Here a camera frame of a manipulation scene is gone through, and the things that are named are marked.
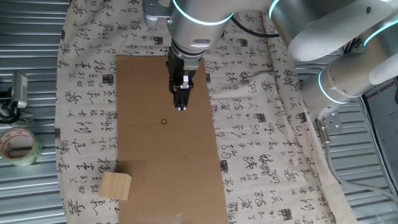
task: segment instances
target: calligraphy print fabric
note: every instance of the calligraphy print fabric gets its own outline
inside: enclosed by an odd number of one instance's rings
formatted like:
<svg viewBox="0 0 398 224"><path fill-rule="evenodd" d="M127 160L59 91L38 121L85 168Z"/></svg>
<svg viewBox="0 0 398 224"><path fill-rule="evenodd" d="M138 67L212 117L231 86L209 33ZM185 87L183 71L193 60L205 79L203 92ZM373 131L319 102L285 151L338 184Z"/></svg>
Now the calligraphy print fabric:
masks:
<svg viewBox="0 0 398 224"><path fill-rule="evenodd" d="M260 12L234 17L256 32L276 32ZM141 1L70 4L58 54L55 124L68 223L119 222L118 201L98 196L103 172L118 170L116 55L167 55L170 43L164 20L155 28L144 24ZM229 223L355 223L310 135L282 41L249 35L230 22L203 58ZM337 196L345 214L336 208Z"/></svg>

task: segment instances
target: packing tape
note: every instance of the packing tape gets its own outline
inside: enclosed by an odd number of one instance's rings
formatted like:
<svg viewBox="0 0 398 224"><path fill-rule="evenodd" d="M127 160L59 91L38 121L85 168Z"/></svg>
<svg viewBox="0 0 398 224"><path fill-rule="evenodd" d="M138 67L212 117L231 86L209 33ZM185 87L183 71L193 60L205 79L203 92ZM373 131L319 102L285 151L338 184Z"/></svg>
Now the packing tape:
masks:
<svg viewBox="0 0 398 224"><path fill-rule="evenodd" d="M23 156L11 157L10 149L31 149ZM15 166L29 166L42 155L43 144L26 128L10 128L0 136L0 156Z"/></svg>

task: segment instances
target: brown cardboard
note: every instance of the brown cardboard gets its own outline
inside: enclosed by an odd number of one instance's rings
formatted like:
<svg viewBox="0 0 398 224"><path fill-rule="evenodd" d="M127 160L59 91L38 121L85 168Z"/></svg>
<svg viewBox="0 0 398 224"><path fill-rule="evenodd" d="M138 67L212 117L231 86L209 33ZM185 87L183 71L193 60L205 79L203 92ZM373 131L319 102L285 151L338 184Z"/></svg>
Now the brown cardboard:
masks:
<svg viewBox="0 0 398 224"><path fill-rule="evenodd" d="M119 171L132 177L120 224L228 223L205 66L177 111L166 60L117 57Z"/></svg>

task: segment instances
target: silver metal connector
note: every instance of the silver metal connector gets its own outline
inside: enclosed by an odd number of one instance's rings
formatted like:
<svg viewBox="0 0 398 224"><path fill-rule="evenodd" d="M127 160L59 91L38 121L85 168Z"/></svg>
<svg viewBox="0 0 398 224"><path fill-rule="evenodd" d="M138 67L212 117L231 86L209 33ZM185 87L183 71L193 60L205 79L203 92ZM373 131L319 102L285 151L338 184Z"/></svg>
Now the silver metal connector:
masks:
<svg viewBox="0 0 398 224"><path fill-rule="evenodd" d="M322 144L330 143L329 133L324 120L324 118L317 118L315 120L315 124L317 125L318 133L321 138Z"/></svg>

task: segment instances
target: blue light ring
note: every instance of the blue light ring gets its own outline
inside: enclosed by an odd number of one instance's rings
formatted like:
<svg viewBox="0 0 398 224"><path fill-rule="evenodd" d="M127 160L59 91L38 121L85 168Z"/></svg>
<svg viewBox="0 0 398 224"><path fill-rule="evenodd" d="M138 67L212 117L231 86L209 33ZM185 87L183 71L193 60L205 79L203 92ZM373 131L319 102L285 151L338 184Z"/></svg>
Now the blue light ring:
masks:
<svg viewBox="0 0 398 224"><path fill-rule="evenodd" d="M271 7L269 8L269 13L268 13L268 15L269 15L270 18L271 18L272 11L274 10L274 8L275 8L275 6L276 6L276 4L277 4L278 2L279 2L279 0L274 0L274 2L272 3Z"/></svg>
<svg viewBox="0 0 398 224"><path fill-rule="evenodd" d="M380 28L379 30L375 31L372 35L370 35L364 42L364 47L366 46L366 44L376 35L378 35L379 33L381 33L382 31L386 30L387 28L398 24L398 20L394 21L394 22L390 22L389 24L385 25L384 27Z"/></svg>
<svg viewBox="0 0 398 224"><path fill-rule="evenodd" d="M321 89L322 93L323 93L329 100L331 100L331 101L334 102L334 103L338 103L338 104L346 104L346 103L349 103L349 102L342 103L342 102L339 102L339 101L337 101L337 100L334 100L332 97L330 97L330 96L326 93L326 91L323 89L323 87L322 87L322 85L321 85L321 75L322 75L322 72L323 72L323 70L319 73L319 76L318 76L318 84L319 84L319 88Z"/></svg>
<svg viewBox="0 0 398 224"><path fill-rule="evenodd" d="M175 0L173 0L173 2L174 2L175 8L176 8L183 16L185 16L187 19L189 19L190 21L192 21L192 22L194 22L194 23L201 24L201 25L204 25L204 26L217 26L217 25L223 24L224 22L227 22L227 21L232 17L232 15L233 15L233 13L232 13L228 18L223 19L222 21L218 21L218 22L204 22L204 21L200 21L200 20L198 20L198 19L195 19L195 18L189 16L187 13L185 13L185 12L180 8L180 6L178 6L178 4L175 2Z"/></svg>

